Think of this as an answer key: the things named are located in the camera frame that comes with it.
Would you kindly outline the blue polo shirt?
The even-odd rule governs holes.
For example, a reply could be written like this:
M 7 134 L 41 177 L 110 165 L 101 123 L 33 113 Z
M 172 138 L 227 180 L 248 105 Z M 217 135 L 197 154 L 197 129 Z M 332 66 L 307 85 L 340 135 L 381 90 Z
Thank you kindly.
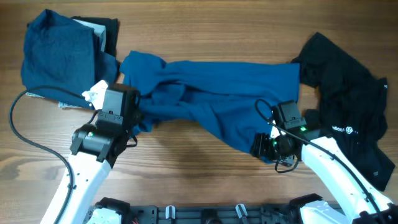
M 144 116 L 134 133 L 165 121 L 199 123 L 230 147 L 249 153 L 256 135 L 269 134 L 271 106 L 299 98 L 300 65 L 245 62 L 166 62 L 132 51 L 120 66 L 123 83 L 141 93 Z

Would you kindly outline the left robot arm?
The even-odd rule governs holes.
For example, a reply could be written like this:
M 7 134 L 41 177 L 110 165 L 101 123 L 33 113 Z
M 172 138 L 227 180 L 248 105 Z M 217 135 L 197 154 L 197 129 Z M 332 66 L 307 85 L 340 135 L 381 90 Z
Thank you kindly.
M 102 80 L 82 96 L 96 111 L 92 121 L 73 133 L 68 158 L 72 169 L 65 171 L 42 223 L 83 222 L 117 157 L 129 146 L 133 127 L 142 118 L 141 94 L 131 86 L 110 86 Z

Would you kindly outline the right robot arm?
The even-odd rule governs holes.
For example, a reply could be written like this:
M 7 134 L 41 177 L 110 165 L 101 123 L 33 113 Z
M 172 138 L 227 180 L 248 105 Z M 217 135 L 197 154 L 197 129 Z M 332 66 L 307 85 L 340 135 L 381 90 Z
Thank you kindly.
M 289 202 L 291 223 L 397 223 L 397 205 L 360 174 L 330 134 L 306 124 L 295 101 L 271 107 L 269 118 L 259 108 L 262 102 L 256 100 L 254 108 L 272 130 L 257 135 L 254 156 L 285 166 L 285 173 L 295 170 L 299 163 L 305 164 L 340 207 L 331 208 L 317 194 L 304 195 Z

